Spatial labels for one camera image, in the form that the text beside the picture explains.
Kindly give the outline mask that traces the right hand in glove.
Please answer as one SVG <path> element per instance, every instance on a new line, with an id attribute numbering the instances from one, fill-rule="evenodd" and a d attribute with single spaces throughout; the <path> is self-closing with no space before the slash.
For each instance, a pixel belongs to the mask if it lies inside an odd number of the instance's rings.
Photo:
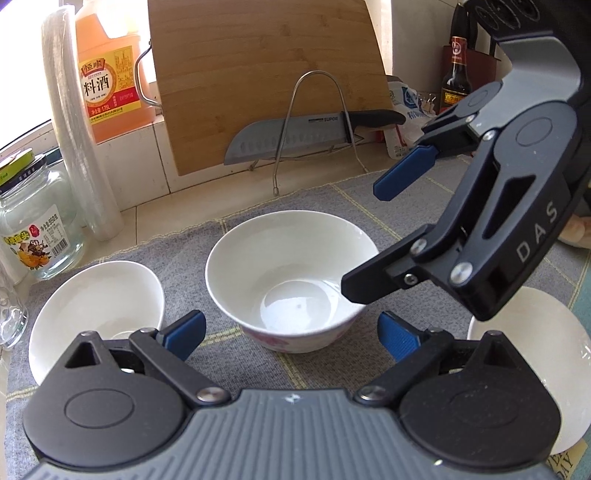
<path id="1" fill-rule="evenodd" d="M 591 249 L 590 208 L 579 206 L 559 235 L 559 241 L 576 248 Z"/>

